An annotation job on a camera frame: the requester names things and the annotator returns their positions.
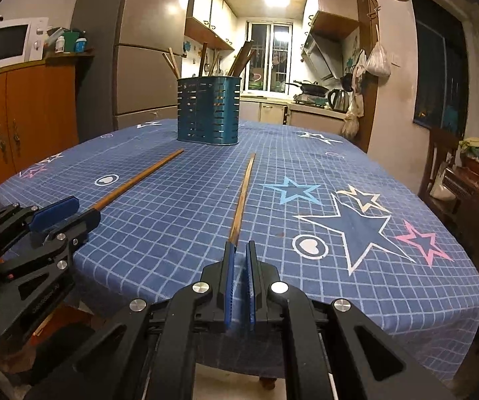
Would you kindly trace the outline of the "white hanging plastic bag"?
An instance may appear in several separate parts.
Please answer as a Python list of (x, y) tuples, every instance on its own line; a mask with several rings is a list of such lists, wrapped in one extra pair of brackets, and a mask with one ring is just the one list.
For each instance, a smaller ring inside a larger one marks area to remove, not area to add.
[(392, 74), (388, 52), (377, 42), (366, 61), (365, 70), (378, 78), (388, 78)]

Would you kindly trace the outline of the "black wok pan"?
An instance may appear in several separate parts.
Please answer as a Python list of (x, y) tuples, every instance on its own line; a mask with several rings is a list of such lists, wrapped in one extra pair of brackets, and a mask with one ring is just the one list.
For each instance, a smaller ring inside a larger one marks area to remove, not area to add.
[(325, 87), (311, 82), (300, 82), (294, 80), (293, 82), (287, 82), (287, 85), (298, 87), (301, 89), (303, 94), (310, 96), (325, 97), (328, 93), (328, 89)]

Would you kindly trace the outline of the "white medicine bottle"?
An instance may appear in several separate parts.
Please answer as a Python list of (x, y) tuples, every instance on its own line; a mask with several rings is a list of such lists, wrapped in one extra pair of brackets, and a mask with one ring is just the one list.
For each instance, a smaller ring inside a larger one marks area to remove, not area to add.
[(65, 37), (63, 35), (59, 36), (55, 41), (55, 53), (65, 52)]

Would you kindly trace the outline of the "dark living room window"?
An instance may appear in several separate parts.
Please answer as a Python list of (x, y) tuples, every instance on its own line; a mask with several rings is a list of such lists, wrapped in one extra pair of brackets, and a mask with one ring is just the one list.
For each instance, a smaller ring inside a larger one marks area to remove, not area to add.
[(459, 137), (467, 124), (468, 61), (463, 24), (433, 0), (411, 0), (418, 41), (413, 122)]

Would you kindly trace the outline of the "range hood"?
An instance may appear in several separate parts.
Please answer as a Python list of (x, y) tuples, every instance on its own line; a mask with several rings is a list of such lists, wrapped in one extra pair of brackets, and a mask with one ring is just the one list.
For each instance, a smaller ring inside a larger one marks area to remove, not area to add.
[(302, 58), (318, 80), (339, 80), (344, 74), (343, 52), (339, 42), (309, 33), (303, 46)]

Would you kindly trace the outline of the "kitchen window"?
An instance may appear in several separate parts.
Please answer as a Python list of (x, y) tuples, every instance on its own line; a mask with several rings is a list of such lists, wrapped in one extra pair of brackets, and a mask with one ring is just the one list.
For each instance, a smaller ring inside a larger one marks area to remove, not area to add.
[(254, 56), (247, 64), (245, 89), (285, 94), (291, 70), (292, 24), (248, 23)]

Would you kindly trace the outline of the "teal perforated utensil holder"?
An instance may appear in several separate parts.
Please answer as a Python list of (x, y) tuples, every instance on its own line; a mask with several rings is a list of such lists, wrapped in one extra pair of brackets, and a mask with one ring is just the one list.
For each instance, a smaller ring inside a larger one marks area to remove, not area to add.
[(177, 139), (206, 145), (237, 145), (241, 79), (232, 76), (177, 81)]

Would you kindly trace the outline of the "steel electric kettle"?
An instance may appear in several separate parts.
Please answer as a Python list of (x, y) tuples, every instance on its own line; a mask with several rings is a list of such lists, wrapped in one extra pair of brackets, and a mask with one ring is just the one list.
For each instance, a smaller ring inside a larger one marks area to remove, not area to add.
[(349, 107), (349, 94), (343, 89), (332, 89), (327, 95), (332, 111), (346, 113)]

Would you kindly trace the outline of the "silver multi-door refrigerator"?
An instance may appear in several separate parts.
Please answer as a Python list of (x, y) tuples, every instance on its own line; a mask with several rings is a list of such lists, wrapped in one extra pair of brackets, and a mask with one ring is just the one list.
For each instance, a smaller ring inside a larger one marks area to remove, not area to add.
[(77, 94), (81, 141), (174, 118), (188, 0), (77, 0), (71, 26), (93, 58)]

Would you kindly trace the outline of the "wooden chopstick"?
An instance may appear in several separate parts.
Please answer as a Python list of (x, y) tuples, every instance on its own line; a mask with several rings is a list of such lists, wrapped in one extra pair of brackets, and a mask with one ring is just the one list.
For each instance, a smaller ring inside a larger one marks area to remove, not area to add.
[(241, 76), (243, 70), (245, 70), (247, 64), (251, 61), (251, 59), (256, 55), (257, 51), (252, 49), (249, 51), (248, 54), (244, 56), (241, 62), (238, 65), (238, 68), (235, 70), (234, 77)]
[(238, 77), (241, 75), (242, 70), (244, 70), (245, 66), (247, 65), (247, 62), (250, 59), (252, 46), (252, 41), (244, 42), (243, 46), (241, 47), (241, 50), (235, 57), (235, 60), (233, 61), (228, 71), (228, 76)]
[(178, 65), (176, 64), (175, 56), (172, 52), (171, 47), (168, 48), (167, 53), (165, 53), (165, 52), (163, 53), (163, 58), (165, 59), (166, 63), (168, 64), (168, 66), (172, 70), (172, 73), (175, 76), (175, 78), (177, 80), (179, 80), (181, 78), (181, 73), (180, 73), (180, 70), (178, 68)]
[(200, 63), (199, 63), (198, 77), (203, 76), (207, 49), (208, 49), (208, 42), (203, 42), (202, 46), (201, 46), (201, 51), (200, 51)]
[(208, 70), (208, 76), (212, 76), (213, 74), (213, 70), (215, 69), (216, 65), (217, 65), (217, 62), (219, 61), (219, 51), (215, 51), (214, 54), (213, 54), (213, 60), (210, 64), (210, 68)]
[(152, 173), (158, 171), (162, 167), (164, 167), (167, 163), (172, 162), (173, 159), (178, 157), (184, 152), (183, 149), (179, 149), (172, 154), (167, 155), (157, 163), (154, 163), (153, 165), (149, 166), (147, 169), (145, 169), (143, 172), (140, 172), (137, 176), (134, 176), (131, 178), (129, 181), (123, 183), (120, 187), (117, 189), (113, 190), (109, 194), (107, 194), (105, 197), (100, 199), (98, 202), (96, 202), (92, 208), (94, 210), (103, 210), (106, 206), (111, 204), (114, 200), (118, 199), (121, 195), (126, 193), (128, 190), (133, 188), (135, 185), (137, 185), (139, 182), (143, 181), (146, 179), (148, 176), (150, 176)]
[(228, 241), (232, 243), (235, 247), (238, 246), (238, 239), (241, 234), (241, 223), (243, 218), (243, 213), (245, 210), (245, 204), (248, 198), (251, 172), (254, 166), (256, 159), (256, 154), (251, 154), (250, 160), (248, 161), (243, 180), (241, 182), (241, 188), (239, 188), (238, 201), (236, 205), (236, 210), (234, 212), (231, 229), (228, 235)]

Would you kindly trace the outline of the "wooden chair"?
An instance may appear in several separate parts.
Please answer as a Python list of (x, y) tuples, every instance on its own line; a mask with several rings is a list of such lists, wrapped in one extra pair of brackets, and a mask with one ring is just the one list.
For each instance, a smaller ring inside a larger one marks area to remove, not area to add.
[(440, 167), (454, 164), (458, 143), (459, 138), (451, 132), (437, 127), (430, 129), (427, 159), (418, 195), (435, 213), (442, 211), (445, 203), (431, 197), (430, 190), (439, 176)]

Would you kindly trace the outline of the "white microwave oven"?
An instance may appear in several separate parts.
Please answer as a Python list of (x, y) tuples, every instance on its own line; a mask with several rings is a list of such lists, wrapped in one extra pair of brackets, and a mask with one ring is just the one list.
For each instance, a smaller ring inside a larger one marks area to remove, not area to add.
[(0, 21), (0, 68), (43, 58), (49, 18)]

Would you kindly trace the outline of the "blue lidded jar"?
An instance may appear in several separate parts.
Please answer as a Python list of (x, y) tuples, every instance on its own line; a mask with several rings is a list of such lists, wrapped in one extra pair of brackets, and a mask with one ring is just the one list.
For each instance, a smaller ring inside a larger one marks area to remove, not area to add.
[(80, 37), (75, 41), (75, 53), (84, 52), (87, 46), (87, 39), (85, 37)]

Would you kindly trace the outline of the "orange wooden cabinet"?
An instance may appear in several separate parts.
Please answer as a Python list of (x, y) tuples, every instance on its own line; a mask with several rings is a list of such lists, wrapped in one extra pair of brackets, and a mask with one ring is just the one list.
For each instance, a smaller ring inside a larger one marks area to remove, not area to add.
[(78, 143), (77, 59), (0, 69), (0, 184)]

